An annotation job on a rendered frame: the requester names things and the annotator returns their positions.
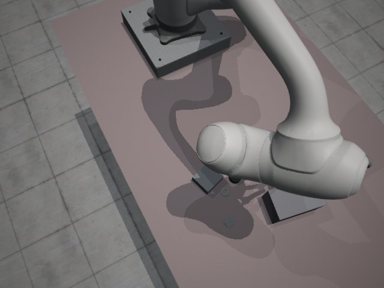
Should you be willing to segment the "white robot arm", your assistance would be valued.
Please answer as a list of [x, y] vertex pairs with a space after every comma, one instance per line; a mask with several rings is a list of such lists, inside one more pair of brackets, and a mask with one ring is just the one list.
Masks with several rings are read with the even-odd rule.
[[205, 126], [197, 140], [199, 160], [216, 173], [270, 185], [317, 199], [356, 194], [369, 161], [343, 140], [330, 118], [320, 71], [274, 0], [153, 0], [144, 31], [157, 30], [167, 45], [206, 26], [205, 10], [233, 9], [283, 78], [290, 95], [287, 118], [269, 131], [223, 121]]

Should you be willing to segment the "long grey metal bar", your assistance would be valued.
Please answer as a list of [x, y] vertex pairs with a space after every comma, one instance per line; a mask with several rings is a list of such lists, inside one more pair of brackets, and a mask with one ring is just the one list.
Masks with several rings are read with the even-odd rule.
[[369, 164], [368, 164], [368, 167], [371, 167], [373, 164], [374, 164], [374, 161], [372, 159], [370, 159], [368, 156], [366, 156], [368, 158], [368, 161], [369, 161]]

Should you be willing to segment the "black cylinder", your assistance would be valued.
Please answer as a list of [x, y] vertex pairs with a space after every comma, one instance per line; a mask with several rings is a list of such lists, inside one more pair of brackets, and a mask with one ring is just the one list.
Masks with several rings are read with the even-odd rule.
[[236, 184], [236, 183], [238, 183], [241, 179], [238, 179], [238, 178], [231, 178], [231, 177], [229, 177], [229, 180], [230, 180], [230, 182]]

